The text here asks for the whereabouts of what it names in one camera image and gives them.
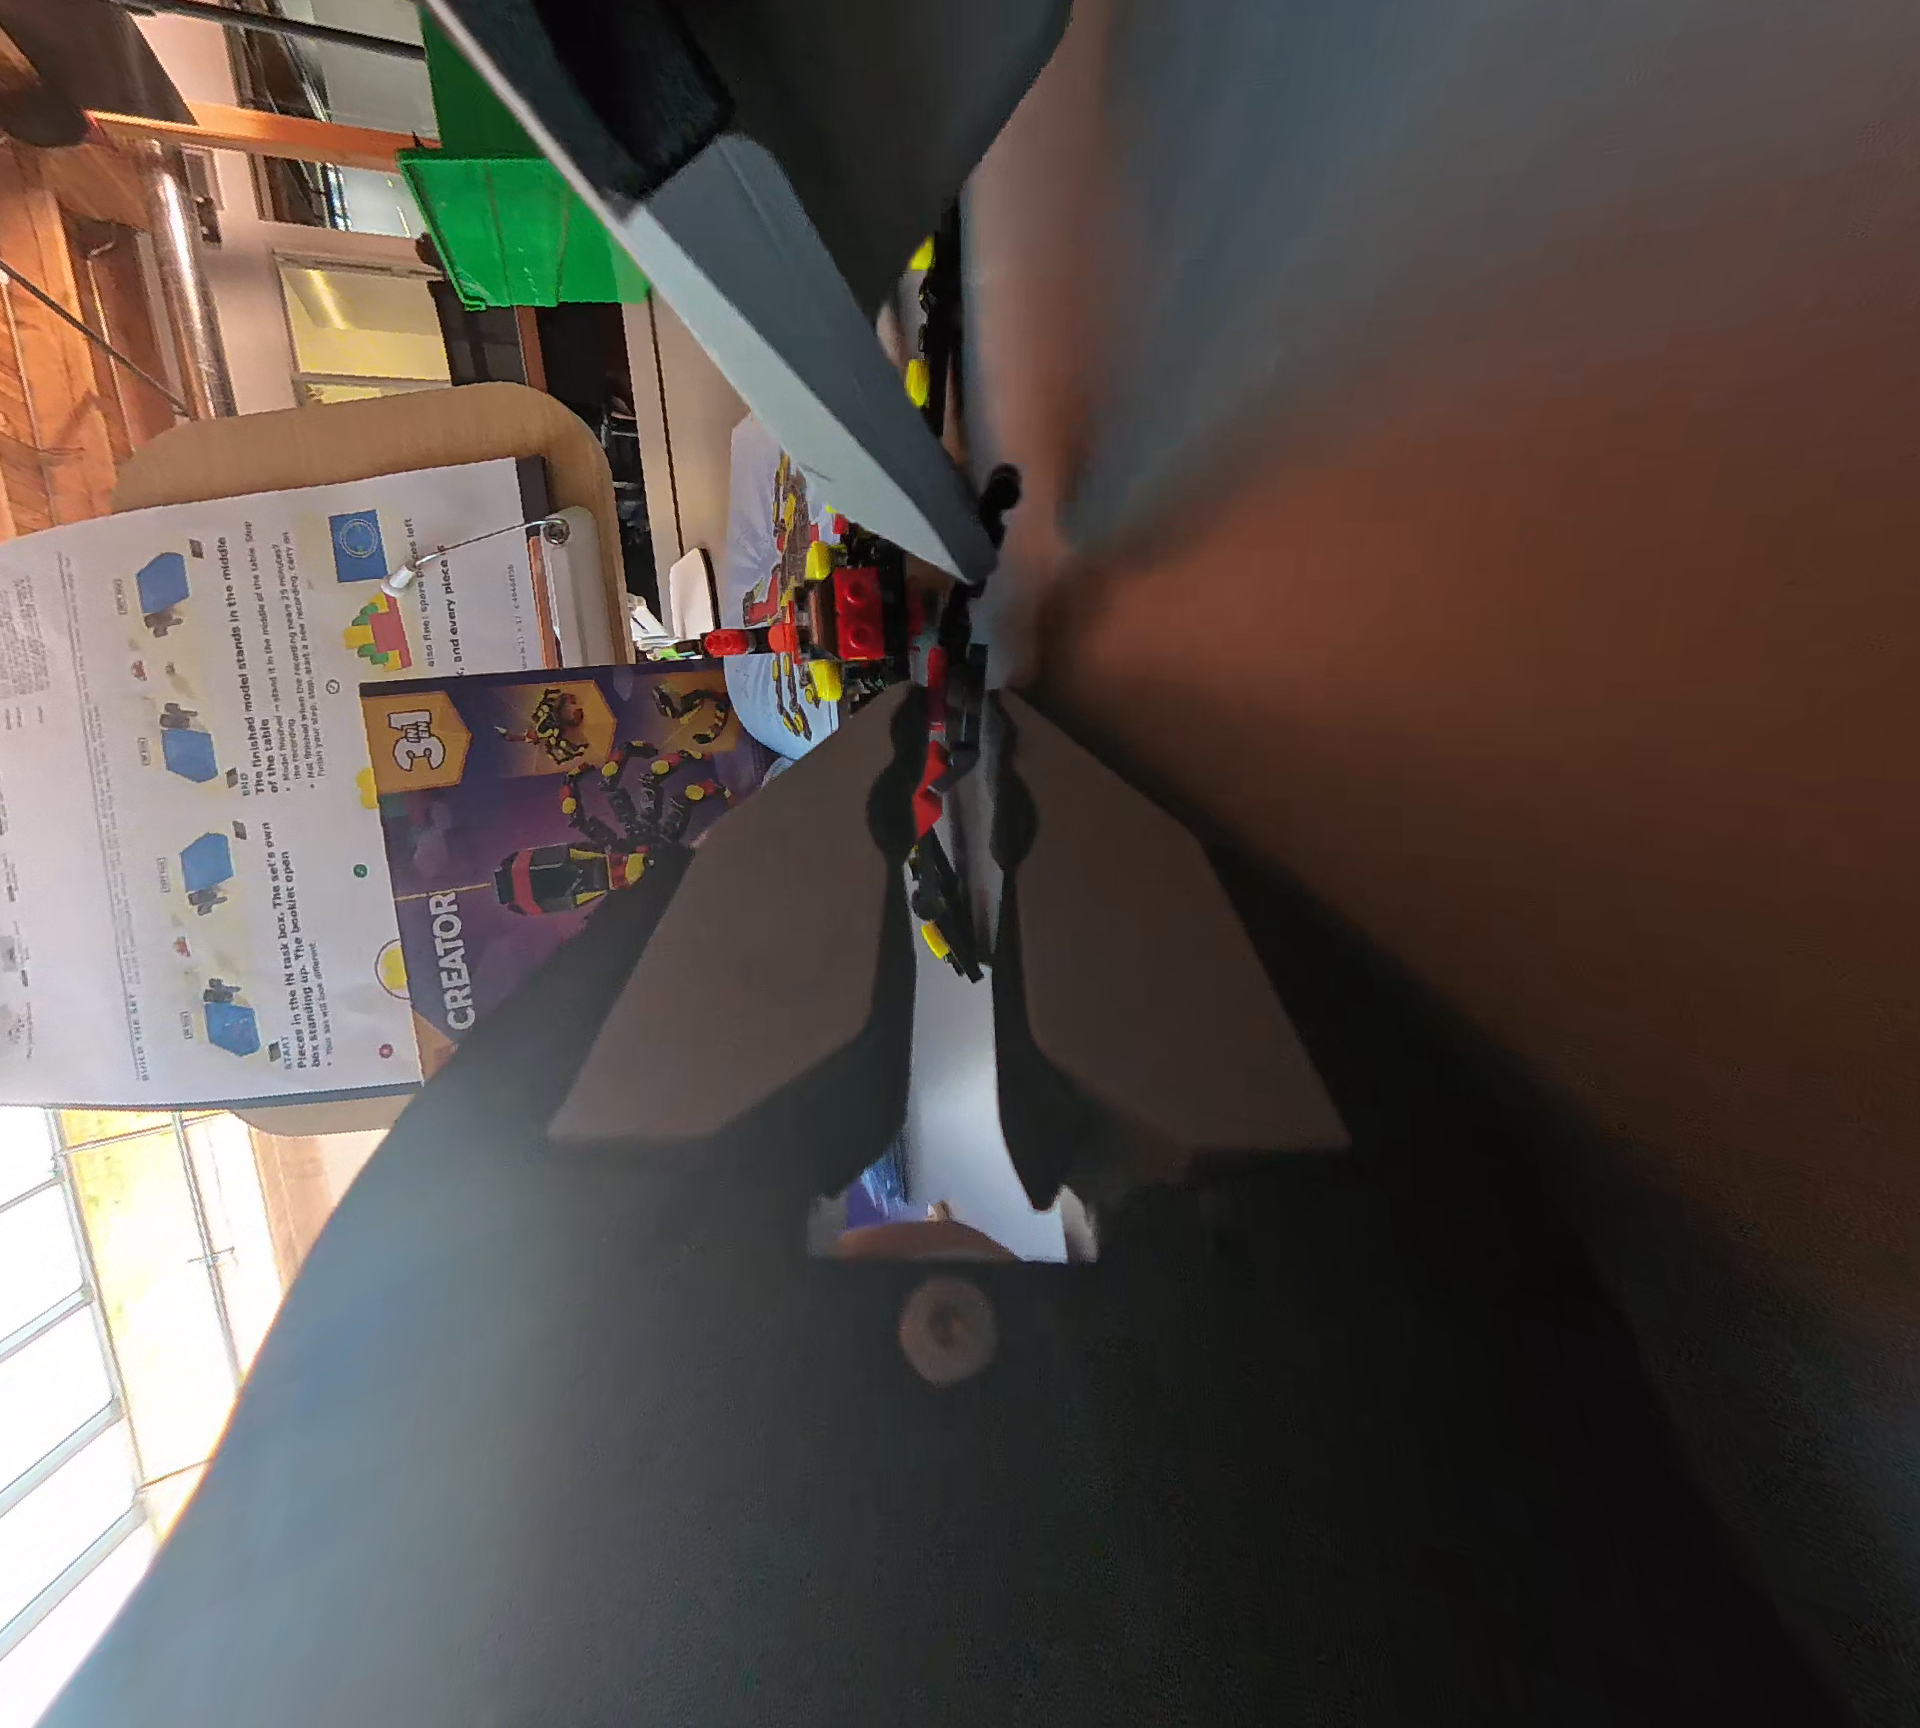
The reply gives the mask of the thin metal rod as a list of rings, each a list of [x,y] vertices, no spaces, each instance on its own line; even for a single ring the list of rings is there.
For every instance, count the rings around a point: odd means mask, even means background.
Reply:
[[[99,5],[113,5],[135,18],[178,18],[206,22],[229,33],[277,36],[314,46],[336,46],[342,49],[365,52],[389,60],[425,63],[427,48],[418,40],[368,33],[335,25],[320,20],[288,15],[280,11],[256,11],[229,3],[200,0],[77,0]]]

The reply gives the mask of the bright window with frame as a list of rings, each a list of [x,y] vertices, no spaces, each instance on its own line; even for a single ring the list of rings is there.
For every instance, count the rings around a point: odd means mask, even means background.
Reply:
[[[37,1724],[151,1569],[283,1296],[239,1116],[2,1116],[2,1722]]]

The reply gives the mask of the red and black lego assembly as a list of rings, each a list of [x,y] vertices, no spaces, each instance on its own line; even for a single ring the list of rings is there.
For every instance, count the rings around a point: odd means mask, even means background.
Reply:
[[[991,650],[974,635],[973,607],[952,596],[924,653],[924,755],[910,801],[914,840],[906,857],[906,899],[931,956],[968,984],[980,984],[991,953],[967,882],[967,828],[960,792],[987,749]]]

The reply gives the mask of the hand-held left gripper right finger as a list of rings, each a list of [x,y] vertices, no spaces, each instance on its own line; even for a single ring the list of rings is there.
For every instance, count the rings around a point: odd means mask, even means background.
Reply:
[[[1016,691],[991,787],[998,1117],[1030,1204],[1348,1150],[1201,837]]]

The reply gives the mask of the purple lego box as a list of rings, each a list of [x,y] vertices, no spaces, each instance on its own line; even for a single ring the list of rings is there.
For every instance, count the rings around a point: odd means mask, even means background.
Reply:
[[[381,974],[425,1077],[777,765],[718,662],[392,680],[358,707],[397,905]]]

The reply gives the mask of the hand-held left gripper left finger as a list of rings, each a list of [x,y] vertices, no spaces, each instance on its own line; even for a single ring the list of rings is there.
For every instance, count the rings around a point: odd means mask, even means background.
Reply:
[[[714,1140],[866,1028],[904,899],[873,799],[909,700],[889,688],[702,834],[552,1141]]]

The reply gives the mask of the red lego model with yellow studs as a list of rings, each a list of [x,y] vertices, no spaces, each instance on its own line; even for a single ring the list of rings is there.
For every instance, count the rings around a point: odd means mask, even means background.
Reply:
[[[809,541],[767,650],[807,706],[853,714],[913,678],[922,624],[904,549],[846,520],[834,538]]]

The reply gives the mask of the shiny metal pipe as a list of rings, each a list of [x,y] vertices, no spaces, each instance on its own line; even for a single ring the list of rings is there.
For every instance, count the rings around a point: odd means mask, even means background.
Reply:
[[[223,204],[211,156],[174,141],[137,141],[159,297],[192,419],[229,419],[239,401],[209,253],[224,248]]]

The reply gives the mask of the green plastic bin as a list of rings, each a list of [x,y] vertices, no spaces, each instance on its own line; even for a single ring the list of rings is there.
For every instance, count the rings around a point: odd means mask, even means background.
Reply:
[[[641,306],[652,288],[488,79],[420,14],[436,146],[397,163],[468,310]]]

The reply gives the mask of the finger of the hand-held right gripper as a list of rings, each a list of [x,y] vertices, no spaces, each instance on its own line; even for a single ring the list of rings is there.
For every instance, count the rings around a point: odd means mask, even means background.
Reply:
[[[841,513],[955,579],[991,577],[973,486],[768,149],[718,136],[644,198],[612,195],[612,234]]]

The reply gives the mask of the light blue lego instruction booklet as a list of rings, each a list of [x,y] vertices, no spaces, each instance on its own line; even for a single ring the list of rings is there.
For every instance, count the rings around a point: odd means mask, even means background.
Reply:
[[[725,624],[757,628],[791,615],[804,587],[809,551],[839,545],[848,520],[821,498],[801,467],[757,417],[732,429],[731,510],[718,602]],[[784,652],[725,657],[732,709],[757,742],[801,760],[841,726],[841,704],[821,695],[804,663]]]

